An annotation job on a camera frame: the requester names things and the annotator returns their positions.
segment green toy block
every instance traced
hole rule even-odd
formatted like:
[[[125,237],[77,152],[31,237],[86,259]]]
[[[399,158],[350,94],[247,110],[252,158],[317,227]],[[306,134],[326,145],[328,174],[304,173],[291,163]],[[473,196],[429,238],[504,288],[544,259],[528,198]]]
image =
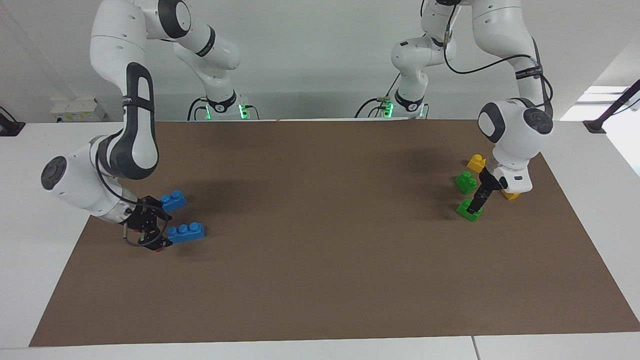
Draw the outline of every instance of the green toy block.
[[[480,211],[478,211],[475,214],[470,214],[470,213],[467,213],[467,209],[469,208],[469,206],[471,206],[471,199],[464,200],[462,204],[458,206],[458,210],[456,210],[456,212],[464,216],[465,218],[467,218],[467,220],[471,222],[476,222],[476,220],[478,220],[480,215],[482,215],[484,209],[480,209]]]
[[[465,171],[456,178],[456,185],[463,194],[469,195],[478,188],[478,181],[471,177],[470,172]]]

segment yellow toy block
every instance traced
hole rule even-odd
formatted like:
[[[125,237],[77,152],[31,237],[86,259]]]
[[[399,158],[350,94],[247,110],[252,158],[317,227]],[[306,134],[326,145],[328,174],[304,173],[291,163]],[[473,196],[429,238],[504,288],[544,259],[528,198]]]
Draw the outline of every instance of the yellow toy block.
[[[504,195],[505,198],[507,198],[507,200],[515,200],[518,198],[518,196],[520,196],[519,193],[508,193],[508,192],[505,192],[504,190],[502,191],[502,194]]]
[[[482,172],[482,169],[486,166],[486,159],[482,159],[482,155],[476,154],[467,164],[467,167],[478,174]]]

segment toy block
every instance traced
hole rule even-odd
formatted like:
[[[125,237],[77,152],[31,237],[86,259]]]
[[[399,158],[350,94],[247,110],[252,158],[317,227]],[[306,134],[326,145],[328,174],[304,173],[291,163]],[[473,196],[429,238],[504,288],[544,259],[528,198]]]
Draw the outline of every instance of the toy block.
[[[478,181],[471,177],[470,172],[465,171],[456,178],[456,185],[463,194],[469,195],[478,188]]]
[[[204,237],[204,226],[199,222],[192,222],[191,225],[171,226],[166,233],[172,243],[186,243],[187,241],[202,239]]]
[[[502,191],[502,194],[504,195],[505,198],[507,198],[507,200],[515,200],[520,196],[519,193],[508,193],[508,192],[505,192],[504,190]]]
[[[480,217],[480,215],[482,215],[484,209],[480,209],[480,211],[478,211],[475,214],[470,214],[470,213],[467,213],[467,209],[469,208],[469,206],[471,206],[471,199],[466,199],[462,202],[462,204],[460,204],[460,206],[458,206],[458,209],[456,210],[456,212],[462,215],[463,217],[465,217],[467,220],[471,222],[476,222]]]
[[[167,213],[178,210],[187,204],[187,199],[184,198],[180,190],[175,190],[171,195],[163,195],[160,201],[162,202],[162,209]]]
[[[482,159],[482,155],[476,154],[467,164],[467,167],[474,172],[480,174],[482,169],[486,166],[486,159]]]

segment brown mat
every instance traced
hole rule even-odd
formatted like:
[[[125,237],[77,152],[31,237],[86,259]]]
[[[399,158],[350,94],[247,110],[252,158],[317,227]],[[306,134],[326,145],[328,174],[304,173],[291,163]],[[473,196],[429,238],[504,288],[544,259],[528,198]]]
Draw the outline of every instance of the brown mat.
[[[31,346],[640,331],[542,157],[471,223],[475,122],[158,124],[139,196],[207,237],[156,254],[87,223]]]

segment table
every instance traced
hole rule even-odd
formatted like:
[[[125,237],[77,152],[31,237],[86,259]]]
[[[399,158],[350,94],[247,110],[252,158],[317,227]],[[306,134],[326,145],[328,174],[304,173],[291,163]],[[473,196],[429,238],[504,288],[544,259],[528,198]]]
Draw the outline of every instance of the table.
[[[120,126],[29,124],[19,137],[0,139],[0,358],[631,360],[640,353],[640,333],[26,348],[88,218],[41,189],[42,167]],[[640,178],[606,136],[580,123],[557,122],[543,154],[637,316]]]

